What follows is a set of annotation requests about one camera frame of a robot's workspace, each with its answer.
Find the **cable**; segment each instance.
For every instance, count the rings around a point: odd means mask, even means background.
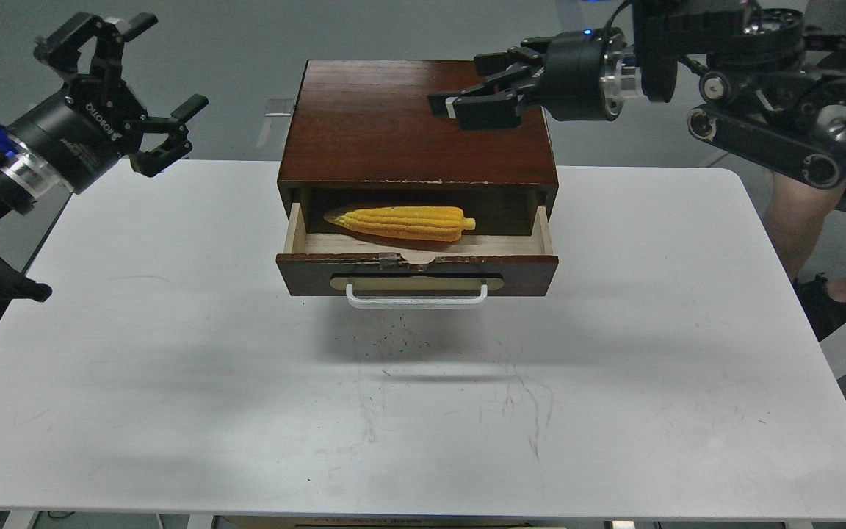
[[[63,514],[63,515],[56,515],[56,514],[53,514],[53,513],[56,513],[56,512],[63,512],[64,514]],[[64,518],[70,518],[71,516],[73,516],[74,514],[76,514],[76,512],[77,512],[77,511],[49,510],[49,511],[48,511],[48,518],[50,518],[50,519],[64,519]]]
[[[612,13],[612,16],[609,17],[609,20],[605,21],[605,27],[602,28],[602,34],[609,34],[609,30],[611,30],[612,28],[612,23],[614,23],[615,17],[618,17],[618,13],[621,13],[622,10],[626,9],[626,7],[628,6],[631,6],[631,4],[632,0],[624,0],[621,4],[618,5],[618,7],[615,8],[614,13]]]
[[[688,56],[680,56],[678,57],[678,62],[684,64],[688,70],[691,70],[691,73],[694,73],[698,77],[703,77],[705,73],[708,73],[709,68],[701,64],[699,61],[693,60],[691,57]]]

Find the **open drawer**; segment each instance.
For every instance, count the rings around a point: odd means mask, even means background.
[[[481,284],[489,295],[545,295],[557,269],[544,206],[530,212],[526,231],[477,230],[449,244],[345,234],[328,226],[310,231],[303,209],[293,202],[285,248],[276,256],[292,295],[343,295],[349,282],[364,295],[470,295]]]
[[[289,230],[276,264],[292,295],[545,295],[557,169],[543,112],[511,130],[461,131],[427,94],[480,80],[469,61],[309,61],[278,190]],[[355,204],[454,205],[455,243],[369,237],[325,221]]]

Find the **white drawer handle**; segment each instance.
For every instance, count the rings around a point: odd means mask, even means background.
[[[488,299],[488,285],[483,282],[477,298],[357,298],[355,285],[345,285],[348,304],[356,309],[470,309]]]

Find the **shoe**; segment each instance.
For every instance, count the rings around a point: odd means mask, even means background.
[[[821,273],[815,280],[795,286],[795,294],[819,342],[846,323],[846,303],[834,301],[828,295],[826,282],[825,274]]]

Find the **corn cob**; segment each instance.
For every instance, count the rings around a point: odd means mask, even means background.
[[[327,213],[325,220],[360,234],[419,241],[454,242],[463,230],[476,228],[476,220],[455,206],[345,208]]]

